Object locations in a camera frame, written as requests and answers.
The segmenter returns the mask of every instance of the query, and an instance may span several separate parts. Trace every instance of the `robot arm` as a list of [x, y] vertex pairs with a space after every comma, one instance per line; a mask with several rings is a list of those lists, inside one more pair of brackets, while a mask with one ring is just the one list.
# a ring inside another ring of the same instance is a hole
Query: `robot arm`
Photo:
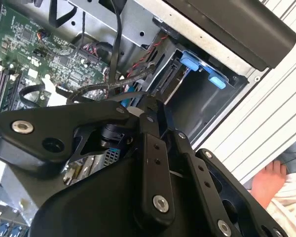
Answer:
[[121, 157], [53, 193], [30, 237], [287, 236], [213, 153], [194, 153], [155, 97], [135, 110], [103, 101], [1, 113], [0, 160], [53, 180], [86, 146], [74, 145], [81, 129], [93, 152], [116, 147]]

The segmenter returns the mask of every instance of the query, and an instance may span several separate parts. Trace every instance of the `silver screw head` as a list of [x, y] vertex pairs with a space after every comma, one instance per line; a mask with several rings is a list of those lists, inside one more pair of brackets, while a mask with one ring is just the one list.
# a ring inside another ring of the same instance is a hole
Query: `silver screw head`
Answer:
[[274, 231], [278, 237], [283, 237], [282, 233], [278, 229], [274, 228]]
[[206, 155], [207, 158], [209, 158], [209, 159], [213, 158], [212, 154], [210, 154], [209, 152], [205, 152], [205, 155]]
[[125, 113], [124, 110], [123, 110], [122, 108], [120, 108], [120, 107], [117, 107], [116, 110], [117, 110], [119, 113], [121, 113], [121, 114]]
[[227, 225], [227, 223], [223, 220], [219, 220], [218, 223], [218, 228], [220, 229], [220, 231], [223, 233], [224, 236], [230, 237], [231, 236], [231, 229], [230, 227]]
[[15, 121], [12, 124], [12, 129], [13, 131], [21, 134], [29, 134], [34, 131], [34, 127], [31, 123], [22, 120]]
[[179, 132], [179, 137], [181, 137], [182, 139], [185, 139], [186, 138], [186, 136], [182, 132]]
[[150, 117], [150, 116], [147, 116], [147, 119], [148, 119], [148, 121], [150, 121], [150, 122], [154, 122], [153, 118]]
[[160, 196], [160, 195], [154, 196], [152, 202], [154, 207], [158, 211], [162, 213], [166, 213], [169, 211], [169, 203], [163, 196]]
[[260, 80], [261, 80], [261, 77], [259, 77], [259, 76], [255, 77], [255, 79], [254, 79], [255, 82], [259, 82]]

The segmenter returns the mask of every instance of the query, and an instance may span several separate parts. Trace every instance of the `green circuit board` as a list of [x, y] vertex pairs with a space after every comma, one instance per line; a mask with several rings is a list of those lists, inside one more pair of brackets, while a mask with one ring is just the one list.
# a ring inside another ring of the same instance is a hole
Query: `green circuit board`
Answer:
[[[18, 98], [10, 98], [14, 87], [20, 89], [35, 84], [42, 84], [42, 78], [48, 77], [51, 82], [66, 91], [97, 84], [104, 81], [109, 68], [100, 58], [79, 50], [71, 57], [54, 57], [38, 41], [37, 32], [41, 30], [34, 21], [3, 4], [0, 9], [0, 65], [14, 74], [20, 75], [20, 80], [8, 80], [4, 85], [1, 110], [8, 110], [10, 100], [15, 100], [13, 109], [26, 107]], [[68, 54], [75, 48], [69, 42], [50, 35], [45, 43], [58, 54]], [[50, 93], [47, 91], [34, 92], [28, 99], [40, 106], [47, 106]], [[89, 92], [86, 97], [101, 100], [104, 91]]]

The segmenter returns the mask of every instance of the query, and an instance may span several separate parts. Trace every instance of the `white cloth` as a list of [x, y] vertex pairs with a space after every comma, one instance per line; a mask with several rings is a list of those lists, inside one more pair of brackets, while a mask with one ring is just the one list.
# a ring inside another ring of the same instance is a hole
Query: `white cloth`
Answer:
[[289, 237], [296, 237], [296, 173], [287, 175], [284, 187], [272, 200], [267, 212]]

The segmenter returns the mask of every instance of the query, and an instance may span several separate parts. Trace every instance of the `blue plastic clip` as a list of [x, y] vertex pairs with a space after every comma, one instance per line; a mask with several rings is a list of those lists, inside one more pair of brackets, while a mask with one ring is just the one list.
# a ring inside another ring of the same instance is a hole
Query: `blue plastic clip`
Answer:
[[205, 71], [209, 73], [208, 80], [217, 86], [219, 89], [224, 89], [226, 87], [225, 80], [221, 75], [219, 75], [210, 65], [201, 60], [200, 58], [194, 56], [190, 52], [184, 51], [180, 62], [186, 65], [193, 71], [198, 71], [202, 67]]

